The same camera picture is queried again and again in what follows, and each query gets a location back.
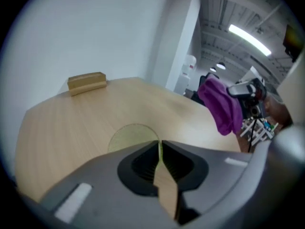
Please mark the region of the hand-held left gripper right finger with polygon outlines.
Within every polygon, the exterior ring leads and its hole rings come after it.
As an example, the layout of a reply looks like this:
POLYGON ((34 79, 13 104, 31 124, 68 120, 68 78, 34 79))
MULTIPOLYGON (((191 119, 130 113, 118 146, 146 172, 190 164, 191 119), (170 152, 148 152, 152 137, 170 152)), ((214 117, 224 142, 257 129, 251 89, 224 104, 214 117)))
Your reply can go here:
POLYGON ((163 163, 175 189, 172 223, 188 224, 219 205, 241 177, 250 157, 162 141, 163 163))

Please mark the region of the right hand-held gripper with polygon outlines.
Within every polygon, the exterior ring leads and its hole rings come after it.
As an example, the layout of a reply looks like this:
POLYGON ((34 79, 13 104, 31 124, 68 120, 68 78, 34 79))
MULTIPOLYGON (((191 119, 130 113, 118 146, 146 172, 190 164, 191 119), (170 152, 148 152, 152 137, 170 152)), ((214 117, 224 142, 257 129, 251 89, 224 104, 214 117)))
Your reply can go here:
POLYGON ((258 79, 254 78, 247 83, 239 83, 227 88, 231 97, 242 97, 239 100, 243 118, 263 118, 266 116, 264 100, 266 88, 258 79))

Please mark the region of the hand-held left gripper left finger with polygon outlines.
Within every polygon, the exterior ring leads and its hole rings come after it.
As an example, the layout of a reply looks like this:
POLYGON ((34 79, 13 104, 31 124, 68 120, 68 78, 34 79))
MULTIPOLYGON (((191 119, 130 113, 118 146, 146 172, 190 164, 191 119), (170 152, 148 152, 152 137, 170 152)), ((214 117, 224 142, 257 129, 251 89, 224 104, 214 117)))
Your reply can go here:
POLYGON ((40 204, 69 229, 175 229, 153 184, 158 160, 157 141, 93 158, 40 204))

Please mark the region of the purple cloth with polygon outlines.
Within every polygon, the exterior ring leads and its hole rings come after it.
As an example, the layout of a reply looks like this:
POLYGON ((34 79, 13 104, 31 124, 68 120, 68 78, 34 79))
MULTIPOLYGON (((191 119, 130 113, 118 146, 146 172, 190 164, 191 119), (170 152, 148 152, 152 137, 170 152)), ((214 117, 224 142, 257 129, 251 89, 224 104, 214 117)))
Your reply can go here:
POLYGON ((214 75, 209 75, 198 88, 198 96, 213 116, 221 135, 236 134, 243 123, 243 114, 239 101, 232 98, 227 86, 214 75))

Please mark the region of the person's right hand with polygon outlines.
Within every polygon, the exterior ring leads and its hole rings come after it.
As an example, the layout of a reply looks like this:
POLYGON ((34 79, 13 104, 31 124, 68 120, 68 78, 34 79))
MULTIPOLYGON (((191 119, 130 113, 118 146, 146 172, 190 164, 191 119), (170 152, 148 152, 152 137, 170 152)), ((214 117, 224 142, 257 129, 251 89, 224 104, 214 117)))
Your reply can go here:
POLYGON ((266 96, 264 99, 264 107, 266 113, 283 127, 287 127, 293 123, 286 106, 274 99, 272 95, 268 94, 266 96))

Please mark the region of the white metal railing rack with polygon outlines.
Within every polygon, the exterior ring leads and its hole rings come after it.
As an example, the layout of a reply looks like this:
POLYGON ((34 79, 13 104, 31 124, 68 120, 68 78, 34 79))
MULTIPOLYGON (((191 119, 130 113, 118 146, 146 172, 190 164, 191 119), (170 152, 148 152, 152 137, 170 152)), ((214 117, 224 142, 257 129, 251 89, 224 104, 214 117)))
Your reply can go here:
POLYGON ((255 146, 259 142, 271 140, 278 127, 280 125, 270 117, 257 120, 250 118, 244 120, 239 136, 246 137, 247 141, 251 141, 251 145, 255 146))

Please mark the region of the ceiling light tube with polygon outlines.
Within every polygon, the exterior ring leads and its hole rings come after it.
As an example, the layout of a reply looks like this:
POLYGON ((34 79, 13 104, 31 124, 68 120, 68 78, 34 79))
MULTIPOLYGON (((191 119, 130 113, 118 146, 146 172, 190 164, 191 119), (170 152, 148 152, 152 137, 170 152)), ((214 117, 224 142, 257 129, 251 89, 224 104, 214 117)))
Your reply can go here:
POLYGON ((264 44, 262 44, 254 36, 252 36, 251 34, 247 33, 246 31, 242 30, 241 28, 231 24, 229 26, 229 31, 231 33, 239 36, 243 40, 247 41, 251 45, 253 45, 256 49, 258 49, 265 56, 270 56, 272 54, 272 52, 264 44))

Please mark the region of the white wrapped appliance red labels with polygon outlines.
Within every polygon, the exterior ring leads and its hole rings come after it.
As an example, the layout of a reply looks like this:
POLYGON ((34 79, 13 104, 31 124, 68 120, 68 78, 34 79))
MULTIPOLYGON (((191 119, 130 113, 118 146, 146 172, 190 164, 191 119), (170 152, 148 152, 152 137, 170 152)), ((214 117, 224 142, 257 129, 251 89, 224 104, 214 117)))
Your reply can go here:
POLYGON ((189 85, 191 76, 196 68, 197 59, 193 55, 187 54, 185 57, 183 69, 182 69, 182 77, 183 77, 183 95, 185 95, 185 90, 189 85))

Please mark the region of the wooden block stand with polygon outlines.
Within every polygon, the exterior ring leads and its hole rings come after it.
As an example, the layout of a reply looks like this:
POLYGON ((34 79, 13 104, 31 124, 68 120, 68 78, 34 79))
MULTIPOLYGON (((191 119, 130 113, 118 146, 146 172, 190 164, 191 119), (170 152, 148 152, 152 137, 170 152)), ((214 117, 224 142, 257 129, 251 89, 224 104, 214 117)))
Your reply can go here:
POLYGON ((86 73, 69 77, 67 81, 71 96, 107 86, 106 75, 102 72, 86 73))

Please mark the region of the black wall monitor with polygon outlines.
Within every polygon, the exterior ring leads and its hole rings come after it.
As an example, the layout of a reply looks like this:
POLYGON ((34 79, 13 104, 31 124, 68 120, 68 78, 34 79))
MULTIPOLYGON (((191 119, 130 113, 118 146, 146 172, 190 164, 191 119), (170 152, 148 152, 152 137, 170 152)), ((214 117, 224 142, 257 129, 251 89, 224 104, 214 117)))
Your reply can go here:
POLYGON ((303 42, 295 29, 289 24, 286 26, 283 46, 285 47, 285 53, 292 59, 292 63, 294 63, 301 53, 303 42))

